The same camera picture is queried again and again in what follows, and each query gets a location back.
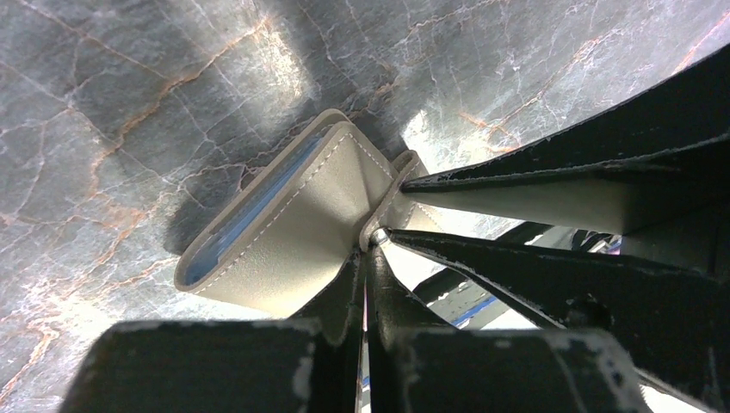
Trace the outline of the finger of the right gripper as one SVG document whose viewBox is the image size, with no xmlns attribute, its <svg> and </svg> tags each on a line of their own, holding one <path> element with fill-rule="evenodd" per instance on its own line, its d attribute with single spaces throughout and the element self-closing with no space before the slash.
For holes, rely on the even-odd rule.
<svg viewBox="0 0 730 413">
<path fill-rule="evenodd" d="M 402 185 L 436 207 L 626 234 L 729 200 L 729 50 L 560 132 Z"/>
<path fill-rule="evenodd" d="M 728 409 L 728 279 L 632 256 L 427 231 L 388 237 L 511 299 L 534 324 L 610 333 L 643 379 L 697 407 Z"/>
</svg>

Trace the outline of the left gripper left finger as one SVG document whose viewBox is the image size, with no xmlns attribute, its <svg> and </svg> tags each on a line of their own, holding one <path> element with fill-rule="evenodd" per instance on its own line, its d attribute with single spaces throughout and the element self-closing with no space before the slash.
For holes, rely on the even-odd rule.
<svg viewBox="0 0 730 413">
<path fill-rule="evenodd" d="M 307 412 L 357 412 L 365 306 L 362 252 L 353 250 L 335 278 L 294 315 L 317 321 Z"/>
</svg>

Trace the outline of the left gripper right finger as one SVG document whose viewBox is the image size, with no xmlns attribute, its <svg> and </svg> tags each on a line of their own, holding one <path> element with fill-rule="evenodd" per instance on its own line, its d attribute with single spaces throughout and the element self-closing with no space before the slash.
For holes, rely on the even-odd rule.
<svg viewBox="0 0 730 413">
<path fill-rule="evenodd" d="M 371 410 L 411 412 L 409 391 L 418 381 L 413 342 L 420 332 L 456 328 L 397 279 L 380 246 L 367 251 L 364 270 Z"/>
</svg>

